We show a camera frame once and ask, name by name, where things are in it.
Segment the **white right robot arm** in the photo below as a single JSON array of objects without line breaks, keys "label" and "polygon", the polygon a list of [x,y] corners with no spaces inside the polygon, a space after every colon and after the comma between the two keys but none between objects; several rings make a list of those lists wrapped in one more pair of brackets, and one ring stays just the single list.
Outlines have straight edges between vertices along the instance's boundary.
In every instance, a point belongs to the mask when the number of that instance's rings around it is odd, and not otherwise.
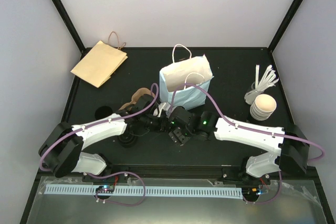
[{"label": "white right robot arm", "polygon": [[224,119],[205,111],[196,115],[182,106],[167,110],[169,136],[175,143],[184,145],[189,140],[206,141],[214,137],[219,141],[231,141],[264,150],[258,156],[245,157],[234,180],[250,184],[255,179],[274,173],[284,172],[303,176],[307,172],[309,144],[295,141],[303,136],[301,130],[291,125],[284,136],[281,127],[265,127]]}]

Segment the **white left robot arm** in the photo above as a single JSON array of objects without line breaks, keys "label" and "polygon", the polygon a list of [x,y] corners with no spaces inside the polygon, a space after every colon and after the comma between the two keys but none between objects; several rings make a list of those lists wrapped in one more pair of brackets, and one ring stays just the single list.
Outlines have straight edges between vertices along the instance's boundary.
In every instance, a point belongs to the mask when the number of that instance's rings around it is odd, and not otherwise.
[{"label": "white left robot arm", "polygon": [[165,129],[169,108],[169,103],[159,104],[154,97],[144,94],[135,104],[103,119],[80,125],[61,122],[38,151],[40,167],[57,178],[86,173],[106,182],[113,174],[110,162],[103,154],[85,153],[84,149],[109,137],[116,137],[125,148],[131,147],[140,136]]}]

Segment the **light blue paper bag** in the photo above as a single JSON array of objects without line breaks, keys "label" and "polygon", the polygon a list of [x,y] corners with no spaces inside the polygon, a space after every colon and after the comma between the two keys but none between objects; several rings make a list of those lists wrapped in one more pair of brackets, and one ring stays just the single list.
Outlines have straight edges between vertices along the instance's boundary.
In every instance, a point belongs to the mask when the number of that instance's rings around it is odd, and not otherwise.
[{"label": "light blue paper bag", "polygon": [[[175,60],[174,53],[178,46],[188,51],[187,59]],[[206,94],[194,86],[208,91],[213,77],[205,55],[193,57],[187,47],[176,44],[172,50],[172,63],[159,72],[160,101],[173,106],[182,106],[187,110],[204,105]]]}]

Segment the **stack of black lids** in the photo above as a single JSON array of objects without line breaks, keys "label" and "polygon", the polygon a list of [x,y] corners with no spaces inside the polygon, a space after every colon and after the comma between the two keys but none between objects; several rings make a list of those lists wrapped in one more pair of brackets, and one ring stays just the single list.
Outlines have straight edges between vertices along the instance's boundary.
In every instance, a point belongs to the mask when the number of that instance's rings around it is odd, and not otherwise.
[{"label": "stack of black lids", "polygon": [[118,142],[124,148],[133,147],[136,144],[137,140],[138,137],[131,133],[124,133],[118,136]]}]

